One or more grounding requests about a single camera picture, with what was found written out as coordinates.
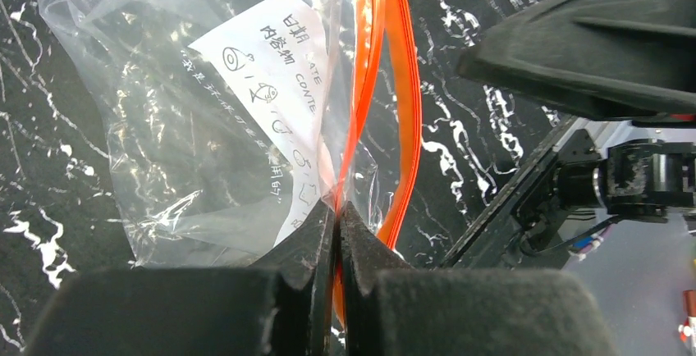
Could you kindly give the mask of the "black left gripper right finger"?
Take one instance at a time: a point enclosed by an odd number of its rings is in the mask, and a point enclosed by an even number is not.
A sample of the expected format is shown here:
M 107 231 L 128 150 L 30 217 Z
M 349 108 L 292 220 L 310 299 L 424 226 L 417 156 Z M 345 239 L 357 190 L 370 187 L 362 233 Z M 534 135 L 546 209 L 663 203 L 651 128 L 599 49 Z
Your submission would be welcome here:
M 551 269 L 416 269 L 355 206 L 339 220 L 350 355 L 614 355 L 596 301 Z

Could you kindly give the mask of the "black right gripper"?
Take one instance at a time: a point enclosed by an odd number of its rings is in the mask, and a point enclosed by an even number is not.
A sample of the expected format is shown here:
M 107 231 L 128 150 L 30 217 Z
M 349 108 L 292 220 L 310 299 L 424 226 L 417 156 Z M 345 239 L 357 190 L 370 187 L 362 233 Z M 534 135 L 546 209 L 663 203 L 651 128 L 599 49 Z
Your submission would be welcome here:
M 515 267 L 598 247 L 623 221 L 695 209 L 695 129 L 627 121 L 695 111 L 695 0 L 545 0 L 465 49 L 459 76 L 565 113 L 445 254 Z

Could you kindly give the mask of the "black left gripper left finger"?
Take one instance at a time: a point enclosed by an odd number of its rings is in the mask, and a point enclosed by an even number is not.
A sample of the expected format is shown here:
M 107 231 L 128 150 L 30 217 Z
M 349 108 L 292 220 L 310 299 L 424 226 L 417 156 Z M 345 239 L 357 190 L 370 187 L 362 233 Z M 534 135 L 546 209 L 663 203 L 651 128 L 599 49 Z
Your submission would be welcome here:
M 334 211 L 248 267 L 91 272 L 45 308 L 28 355 L 323 355 L 331 323 Z

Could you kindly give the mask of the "clear zip bag orange zipper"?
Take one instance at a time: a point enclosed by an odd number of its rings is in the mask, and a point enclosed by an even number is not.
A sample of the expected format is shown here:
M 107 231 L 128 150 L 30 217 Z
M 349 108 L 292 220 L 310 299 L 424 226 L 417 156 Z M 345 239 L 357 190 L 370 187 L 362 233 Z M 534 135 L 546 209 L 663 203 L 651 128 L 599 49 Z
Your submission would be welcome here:
M 408 0 L 38 4 L 98 104 L 139 264 L 251 264 L 317 203 L 395 247 L 421 137 Z

